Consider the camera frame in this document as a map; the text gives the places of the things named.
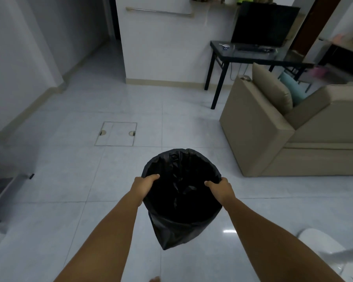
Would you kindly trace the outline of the person's right hand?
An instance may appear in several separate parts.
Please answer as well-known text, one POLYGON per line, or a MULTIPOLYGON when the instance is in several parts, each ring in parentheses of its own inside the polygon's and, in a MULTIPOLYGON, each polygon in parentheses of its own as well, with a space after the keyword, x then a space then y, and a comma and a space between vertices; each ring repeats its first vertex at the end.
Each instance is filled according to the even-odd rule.
POLYGON ((221 187, 218 190, 210 190, 215 199, 226 209, 236 199, 236 196, 227 178, 222 177, 219 183, 221 187))

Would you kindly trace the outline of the person's left hand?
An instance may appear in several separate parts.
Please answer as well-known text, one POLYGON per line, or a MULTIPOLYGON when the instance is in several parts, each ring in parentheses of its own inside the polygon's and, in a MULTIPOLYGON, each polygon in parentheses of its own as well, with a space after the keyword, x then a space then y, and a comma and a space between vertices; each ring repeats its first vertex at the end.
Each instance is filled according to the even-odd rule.
POLYGON ((136 201, 138 207, 142 204, 143 199, 150 191, 153 183, 146 182, 142 177, 135 177, 129 193, 136 201))

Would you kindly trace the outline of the black trash bag bin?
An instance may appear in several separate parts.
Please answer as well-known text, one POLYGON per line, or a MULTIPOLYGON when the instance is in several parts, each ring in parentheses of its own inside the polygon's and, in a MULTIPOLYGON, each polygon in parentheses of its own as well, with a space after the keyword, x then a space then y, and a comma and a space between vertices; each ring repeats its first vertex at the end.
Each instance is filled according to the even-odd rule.
POLYGON ((222 205, 204 182, 218 184, 221 173, 193 149, 164 151, 145 165, 142 178, 159 174, 143 199, 163 250, 190 242, 216 218, 222 205))

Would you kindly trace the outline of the person's left forearm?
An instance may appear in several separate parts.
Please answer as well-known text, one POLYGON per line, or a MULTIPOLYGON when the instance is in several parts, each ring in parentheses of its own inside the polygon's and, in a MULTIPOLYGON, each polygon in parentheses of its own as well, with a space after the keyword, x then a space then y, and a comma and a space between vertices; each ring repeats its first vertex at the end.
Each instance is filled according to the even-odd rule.
POLYGON ((121 282, 143 191, 139 185, 132 185, 54 282, 121 282))

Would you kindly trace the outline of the person's right forearm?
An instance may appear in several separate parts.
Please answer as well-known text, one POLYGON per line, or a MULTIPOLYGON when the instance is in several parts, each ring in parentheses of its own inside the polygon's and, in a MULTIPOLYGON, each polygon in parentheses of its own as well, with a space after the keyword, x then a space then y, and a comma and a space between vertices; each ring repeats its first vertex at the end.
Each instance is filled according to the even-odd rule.
POLYGON ((219 199, 260 282, 345 282, 297 237, 235 196, 219 199))

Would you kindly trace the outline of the floor access hatch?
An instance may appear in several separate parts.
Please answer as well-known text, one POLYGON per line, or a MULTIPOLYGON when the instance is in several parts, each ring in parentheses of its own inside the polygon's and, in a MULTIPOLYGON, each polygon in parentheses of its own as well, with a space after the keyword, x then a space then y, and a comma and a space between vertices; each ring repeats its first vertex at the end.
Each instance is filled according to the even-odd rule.
POLYGON ((137 123, 130 122, 104 122, 95 146, 133 146, 137 123))

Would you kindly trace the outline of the beige sofa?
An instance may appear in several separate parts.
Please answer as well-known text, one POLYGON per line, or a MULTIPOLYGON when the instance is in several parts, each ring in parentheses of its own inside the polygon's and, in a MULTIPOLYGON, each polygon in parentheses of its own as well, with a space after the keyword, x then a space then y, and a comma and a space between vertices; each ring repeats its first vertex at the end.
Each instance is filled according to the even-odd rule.
POLYGON ((353 175, 353 85, 327 85, 282 115, 236 78, 220 124, 245 177, 353 175))

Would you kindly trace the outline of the beige cushion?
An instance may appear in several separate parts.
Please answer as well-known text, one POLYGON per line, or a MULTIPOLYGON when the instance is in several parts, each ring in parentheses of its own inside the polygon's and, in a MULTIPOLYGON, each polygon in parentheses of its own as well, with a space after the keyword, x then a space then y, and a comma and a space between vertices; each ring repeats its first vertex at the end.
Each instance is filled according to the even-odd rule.
POLYGON ((252 64, 252 80, 282 115, 292 110, 293 103, 290 90, 264 66, 257 63, 252 64))

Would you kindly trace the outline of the white fan base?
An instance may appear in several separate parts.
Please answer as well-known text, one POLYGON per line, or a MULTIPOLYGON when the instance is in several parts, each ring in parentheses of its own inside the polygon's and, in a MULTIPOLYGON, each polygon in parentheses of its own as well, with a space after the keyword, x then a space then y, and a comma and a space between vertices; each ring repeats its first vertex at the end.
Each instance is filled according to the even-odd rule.
POLYGON ((328 234, 314 228, 302 230, 297 237, 345 282, 353 282, 353 248, 346 249, 328 234))

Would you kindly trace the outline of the light blue cushion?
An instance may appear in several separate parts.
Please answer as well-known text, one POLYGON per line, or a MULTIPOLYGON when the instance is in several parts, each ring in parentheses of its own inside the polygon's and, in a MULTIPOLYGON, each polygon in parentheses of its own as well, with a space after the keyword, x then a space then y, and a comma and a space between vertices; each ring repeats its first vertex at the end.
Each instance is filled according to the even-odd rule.
POLYGON ((293 107, 301 104, 307 98, 305 90, 286 72, 282 72, 278 78, 290 91, 293 107))

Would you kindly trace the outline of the black table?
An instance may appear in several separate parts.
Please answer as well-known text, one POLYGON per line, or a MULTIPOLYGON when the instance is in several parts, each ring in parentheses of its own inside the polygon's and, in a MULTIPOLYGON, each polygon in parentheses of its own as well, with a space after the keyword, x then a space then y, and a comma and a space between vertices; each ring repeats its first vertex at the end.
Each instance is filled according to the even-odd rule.
POLYGON ((269 66, 269 71, 272 72, 274 67, 280 66, 286 69, 296 69, 294 80, 298 80, 306 69, 311 69, 315 66, 313 62, 305 60, 304 56, 299 55, 297 52, 287 48, 274 48, 269 49, 268 52, 260 51, 245 51, 245 45, 239 43, 230 43, 224 41, 210 41, 212 48, 212 57, 209 64, 208 74, 204 90, 208 90, 213 67, 215 63, 221 68, 221 75, 217 84, 216 92, 212 101, 211 109, 216 108, 216 104, 221 93, 221 89, 226 77, 227 70, 232 63, 239 64, 253 64, 269 66), (230 45, 226 51, 219 46, 219 43, 230 45))

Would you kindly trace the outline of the pink plastic item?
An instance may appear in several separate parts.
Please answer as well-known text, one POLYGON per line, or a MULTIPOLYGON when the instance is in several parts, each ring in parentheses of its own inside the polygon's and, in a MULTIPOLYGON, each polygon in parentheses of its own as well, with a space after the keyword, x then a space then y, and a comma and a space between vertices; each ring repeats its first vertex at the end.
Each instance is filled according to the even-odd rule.
POLYGON ((331 71, 328 67, 325 66, 315 66, 311 70, 309 70, 309 74, 315 79, 320 79, 324 81, 330 81, 331 79, 331 71))

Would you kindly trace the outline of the black flat television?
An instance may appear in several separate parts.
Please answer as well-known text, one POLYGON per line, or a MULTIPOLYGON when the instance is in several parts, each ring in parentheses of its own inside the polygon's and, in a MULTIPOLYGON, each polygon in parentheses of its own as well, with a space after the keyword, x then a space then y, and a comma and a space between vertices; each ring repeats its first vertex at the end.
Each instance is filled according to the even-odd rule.
POLYGON ((282 47, 299 11, 298 7, 244 1, 230 42, 250 47, 282 47))

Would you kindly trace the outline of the dark desk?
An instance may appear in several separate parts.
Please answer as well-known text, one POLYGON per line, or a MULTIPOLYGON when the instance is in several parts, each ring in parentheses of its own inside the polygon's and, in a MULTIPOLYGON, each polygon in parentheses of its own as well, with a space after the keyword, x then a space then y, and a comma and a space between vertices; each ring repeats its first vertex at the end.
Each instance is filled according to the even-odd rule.
POLYGON ((328 50, 318 64, 320 66, 329 64, 353 76, 353 38, 339 42, 327 42, 328 50))

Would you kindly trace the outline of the brown door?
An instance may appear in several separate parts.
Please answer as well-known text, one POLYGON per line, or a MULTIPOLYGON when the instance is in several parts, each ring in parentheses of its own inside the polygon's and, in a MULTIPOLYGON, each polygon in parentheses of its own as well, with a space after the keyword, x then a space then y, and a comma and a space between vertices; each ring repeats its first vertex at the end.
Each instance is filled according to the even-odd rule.
POLYGON ((341 0, 314 0, 290 50, 306 56, 341 0))

